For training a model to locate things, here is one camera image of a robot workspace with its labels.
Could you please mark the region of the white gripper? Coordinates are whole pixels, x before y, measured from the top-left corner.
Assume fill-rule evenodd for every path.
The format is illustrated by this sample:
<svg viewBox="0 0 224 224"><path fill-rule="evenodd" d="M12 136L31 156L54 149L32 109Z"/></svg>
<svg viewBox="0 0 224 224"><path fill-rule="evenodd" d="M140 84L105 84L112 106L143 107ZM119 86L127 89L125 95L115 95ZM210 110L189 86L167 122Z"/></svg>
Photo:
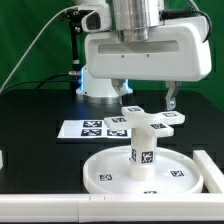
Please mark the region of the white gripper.
<svg viewBox="0 0 224 224"><path fill-rule="evenodd" d="M211 21L201 11L99 4L81 24L90 75L112 79L120 99L133 93L126 79L167 81L166 109L171 111L180 81L199 81L211 71Z"/></svg>

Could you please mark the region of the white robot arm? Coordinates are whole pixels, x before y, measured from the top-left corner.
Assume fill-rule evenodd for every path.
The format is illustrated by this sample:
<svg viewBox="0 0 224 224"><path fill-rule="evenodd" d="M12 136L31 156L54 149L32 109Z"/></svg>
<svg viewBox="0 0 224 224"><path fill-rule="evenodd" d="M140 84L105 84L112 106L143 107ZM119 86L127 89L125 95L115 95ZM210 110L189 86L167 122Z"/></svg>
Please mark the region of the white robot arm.
<svg viewBox="0 0 224 224"><path fill-rule="evenodd" d="M129 103L129 80L164 81L166 108L183 82L211 71L209 16L195 4L167 10L165 0L73 0L82 15L86 63L77 93L98 104Z"/></svg>

